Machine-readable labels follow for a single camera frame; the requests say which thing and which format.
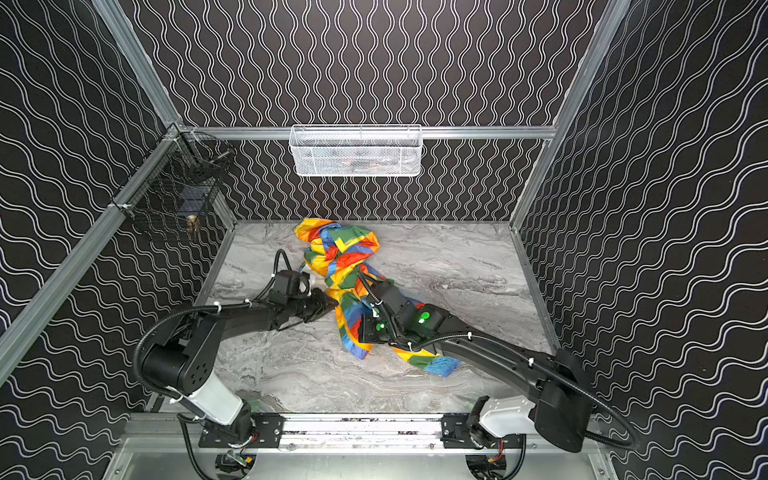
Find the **rainbow striped jacket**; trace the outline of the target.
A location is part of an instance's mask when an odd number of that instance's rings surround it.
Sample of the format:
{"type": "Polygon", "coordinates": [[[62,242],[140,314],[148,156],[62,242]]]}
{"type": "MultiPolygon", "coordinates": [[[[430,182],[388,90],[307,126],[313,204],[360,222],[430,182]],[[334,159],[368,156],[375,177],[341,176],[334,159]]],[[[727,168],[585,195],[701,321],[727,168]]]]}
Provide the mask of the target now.
{"type": "Polygon", "coordinates": [[[373,345],[362,340],[363,317],[373,310],[364,299],[367,290],[357,274],[382,278],[366,263],[380,248],[378,238],[364,227],[318,218],[303,220],[294,233],[309,244],[302,266],[322,276],[326,292],[338,302],[335,317],[344,349],[359,360],[365,359],[373,345]]]}

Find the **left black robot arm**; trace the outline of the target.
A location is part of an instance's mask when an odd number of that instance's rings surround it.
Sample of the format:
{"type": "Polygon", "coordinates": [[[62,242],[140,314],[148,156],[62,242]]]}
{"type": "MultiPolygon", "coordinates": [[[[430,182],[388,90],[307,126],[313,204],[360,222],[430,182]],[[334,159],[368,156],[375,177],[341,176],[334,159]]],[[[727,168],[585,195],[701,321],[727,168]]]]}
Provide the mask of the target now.
{"type": "Polygon", "coordinates": [[[233,446],[256,435],[251,407],[214,372],[222,341],[250,333],[282,331],[313,322],[339,302],[311,285],[310,275],[291,267],[276,252],[267,285],[239,303],[181,308],[153,325],[139,340],[132,359],[136,380],[147,390],[180,403],[233,446]]]}

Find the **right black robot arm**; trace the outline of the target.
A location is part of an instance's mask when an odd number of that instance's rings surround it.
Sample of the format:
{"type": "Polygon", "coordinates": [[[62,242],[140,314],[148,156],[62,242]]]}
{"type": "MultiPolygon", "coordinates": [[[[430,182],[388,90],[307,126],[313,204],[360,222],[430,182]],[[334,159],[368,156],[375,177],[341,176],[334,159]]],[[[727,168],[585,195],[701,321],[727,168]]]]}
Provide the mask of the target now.
{"type": "Polygon", "coordinates": [[[469,429],[476,442],[535,432],[571,453],[590,439],[632,451],[639,433],[589,387],[575,357],[563,349],[548,354],[472,327],[434,304],[416,304],[393,282],[358,276],[369,313],[359,337],[427,360],[454,359],[520,390],[515,400],[478,400],[469,429]]]}

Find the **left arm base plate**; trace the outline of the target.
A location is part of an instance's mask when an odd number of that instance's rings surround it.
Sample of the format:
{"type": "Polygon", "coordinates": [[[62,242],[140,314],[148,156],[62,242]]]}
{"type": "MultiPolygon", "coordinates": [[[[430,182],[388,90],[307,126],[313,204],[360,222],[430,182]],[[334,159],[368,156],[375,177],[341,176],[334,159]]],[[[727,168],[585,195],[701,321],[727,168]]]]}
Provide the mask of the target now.
{"type": "Polygon", "coordinates": [[[252,413],[232,425],[224,426],[206,420],[198,441],[200,448],[277,448],[285,418],[276,413],[252,413]]]}

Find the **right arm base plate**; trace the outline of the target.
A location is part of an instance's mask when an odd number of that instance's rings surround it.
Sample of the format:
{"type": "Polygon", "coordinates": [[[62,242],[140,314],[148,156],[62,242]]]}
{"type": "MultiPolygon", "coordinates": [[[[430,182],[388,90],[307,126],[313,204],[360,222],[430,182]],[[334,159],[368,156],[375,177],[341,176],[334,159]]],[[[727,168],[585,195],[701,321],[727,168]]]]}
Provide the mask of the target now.
{"type": "Polygon", "coordinates": [[[446,449],[497,449],[504,440],[505,448],[520,448],[521,435],[497,437],[483,429],[469,414],[445,414],[440,420],[440,441],[446,449]]]}

